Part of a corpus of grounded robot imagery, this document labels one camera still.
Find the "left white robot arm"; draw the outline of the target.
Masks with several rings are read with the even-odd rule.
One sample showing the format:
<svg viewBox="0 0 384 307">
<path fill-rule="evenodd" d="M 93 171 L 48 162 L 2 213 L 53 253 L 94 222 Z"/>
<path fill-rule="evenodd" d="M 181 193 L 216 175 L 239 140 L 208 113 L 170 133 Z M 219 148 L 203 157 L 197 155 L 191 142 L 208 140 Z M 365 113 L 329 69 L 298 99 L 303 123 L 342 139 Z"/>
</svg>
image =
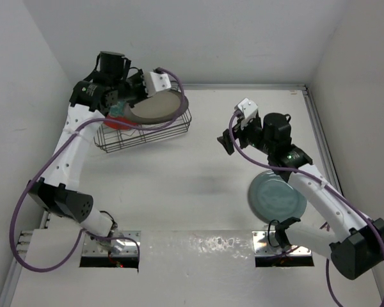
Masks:
<svg viewBox="0 0 384 307">
<path fill-rule="evenodd" d="M 51 160 L 32 180 L 28 194 L 45 211 L 70 219 L 98 237 L 109 237 L 114 222 L 78 191 L 88 149 L 118 96 L 146 97 L 142 74 L 129 77 L 131 62 L 123 54 L 102 51 L 92 72 L 73 88 L 67 119 Z"/>
</svg>

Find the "metal base plate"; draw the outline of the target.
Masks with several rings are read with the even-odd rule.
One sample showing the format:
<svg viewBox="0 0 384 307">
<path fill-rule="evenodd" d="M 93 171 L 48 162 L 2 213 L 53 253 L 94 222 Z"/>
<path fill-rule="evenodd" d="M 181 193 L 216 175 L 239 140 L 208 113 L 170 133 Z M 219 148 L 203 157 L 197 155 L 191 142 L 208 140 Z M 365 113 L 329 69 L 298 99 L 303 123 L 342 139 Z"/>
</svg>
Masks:
<svg viewBox="0 0 384 307">
<path fill-rule="evenodd" d="M 141 246 L 141 232 L 119 230 L 115 233 L 119 239 L 112 241 L 99 240 L 86 234 L 84 236 L 82 256 L 86 257 L 107 257 L 110 252 L 113 256 L 130 257 L 138 256 L 138 248 Z"/>
<path fill-rule="evenodd" d="M 252 231 L 252 242 L 256 257 L 312 256 L 311 250 L 302 246 L 291 246 L 288 249 L 273 247 L 268 241 L 266 230 Z"/>
</svg>

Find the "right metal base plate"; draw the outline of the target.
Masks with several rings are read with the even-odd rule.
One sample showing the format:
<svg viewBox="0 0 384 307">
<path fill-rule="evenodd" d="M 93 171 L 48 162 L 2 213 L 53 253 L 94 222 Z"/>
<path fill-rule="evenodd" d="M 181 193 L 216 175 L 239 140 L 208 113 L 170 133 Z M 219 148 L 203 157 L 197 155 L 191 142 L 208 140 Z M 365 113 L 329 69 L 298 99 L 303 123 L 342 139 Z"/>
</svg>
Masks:
<svg viewBox="0 0 384 307">
<path fill-rule="evenodd" d="M 256 257 L 312 256 L 311 250 L 302 246 L 291 246 L 288 249 L 273 247 L 268 241 L 266 230 L 252 231 L 252 242 Z"/>
</svg>

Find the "brown rimmed cream plate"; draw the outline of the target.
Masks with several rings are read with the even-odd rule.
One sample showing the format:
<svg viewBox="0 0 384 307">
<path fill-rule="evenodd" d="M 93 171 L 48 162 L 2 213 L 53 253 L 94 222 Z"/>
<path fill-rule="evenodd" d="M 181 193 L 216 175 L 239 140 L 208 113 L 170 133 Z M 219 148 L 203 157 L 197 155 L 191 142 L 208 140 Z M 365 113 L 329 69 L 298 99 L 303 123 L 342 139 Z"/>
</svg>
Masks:
<svg viewBox="0 0 384 307">
<path fill-rule="evenodd" d="M 142 125 L 166 123 L 183 115 L 189 107 L 188 98 L 175 90 L 163 91 L 131 107 L 124 105 L 124 118 Z"/>
</svg>

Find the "red and teal floral plate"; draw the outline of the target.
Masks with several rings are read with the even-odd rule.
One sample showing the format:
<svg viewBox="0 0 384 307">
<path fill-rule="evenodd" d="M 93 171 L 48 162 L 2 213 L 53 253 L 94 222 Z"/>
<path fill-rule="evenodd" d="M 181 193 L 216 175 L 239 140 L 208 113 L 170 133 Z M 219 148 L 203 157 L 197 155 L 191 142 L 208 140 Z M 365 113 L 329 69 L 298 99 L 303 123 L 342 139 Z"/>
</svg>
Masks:
<svg viewBox="0 0 384 307">
<path fill-rule="evenodd" d="M 136 126 L 136 123 L 128 120 L 124 114 L 125 102 L 119 101 L 115 105 L 111 106 L 109 113 L 106 116 L 107 119 L 114 120 L 114 122 L 106 121 L 104 125 L 115 130 L 131 130 L 130 126 Z"/>
</svg>

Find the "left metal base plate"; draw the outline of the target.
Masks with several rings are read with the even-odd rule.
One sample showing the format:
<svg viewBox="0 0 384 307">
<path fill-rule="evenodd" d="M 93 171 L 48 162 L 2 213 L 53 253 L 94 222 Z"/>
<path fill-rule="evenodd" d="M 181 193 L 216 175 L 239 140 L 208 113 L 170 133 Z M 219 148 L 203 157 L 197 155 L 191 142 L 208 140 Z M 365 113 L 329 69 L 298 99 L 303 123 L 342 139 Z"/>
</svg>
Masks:
<svg viewBox="0 0 384 307">
<path fill-rule="evenodd" d="M 113 256 L 130 257 L 138 256 L 138 248 L 141 246 L 141 232 L 119 230 L 115 233 L 119 239 L 112 241 L 99 240 L 86 234 L 84 236 L 82 256 L 86 257 L 107 257 L 110 252 Z"/>
</svg>

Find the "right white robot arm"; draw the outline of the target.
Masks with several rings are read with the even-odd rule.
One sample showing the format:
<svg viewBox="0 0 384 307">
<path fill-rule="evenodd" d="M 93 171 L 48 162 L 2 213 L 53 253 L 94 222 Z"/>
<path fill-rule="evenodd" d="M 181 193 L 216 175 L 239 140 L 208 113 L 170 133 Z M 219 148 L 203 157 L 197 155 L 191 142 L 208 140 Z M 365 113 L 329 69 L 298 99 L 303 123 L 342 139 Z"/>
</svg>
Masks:
<svg viewBox="0 0 384 307">
<path fill-rule="evenodd" d="M 218 137 L 228 154 L 270 169 L 297 190 L 325 219 L 333 233 L 307 226 L 300 218 L 279 219 L 275 242 L 282 249 L 304 246 L 329 259 L 345 278 L 354 280 L 384 263 L 384 219 L 356 209 L 328 183 L 311 157 L 292 142 L 290 115 L 232 115 Z"/>
</svg>

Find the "light blue ceramic plate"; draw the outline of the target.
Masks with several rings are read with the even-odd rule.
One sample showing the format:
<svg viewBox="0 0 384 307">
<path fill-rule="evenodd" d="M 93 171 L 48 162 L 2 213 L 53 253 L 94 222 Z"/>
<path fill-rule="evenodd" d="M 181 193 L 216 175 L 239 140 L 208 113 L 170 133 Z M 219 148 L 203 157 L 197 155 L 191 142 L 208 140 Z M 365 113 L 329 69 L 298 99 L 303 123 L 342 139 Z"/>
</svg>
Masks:
<svg viewBox="0 0 384 307">
<path fill-rule="evenodd" d="M 259 173 L 252 180 L 247 198 L 253 214 L 265 223 L 301 218 L 307 207 L 305 197 L 272 171 Z"/>
</svg>

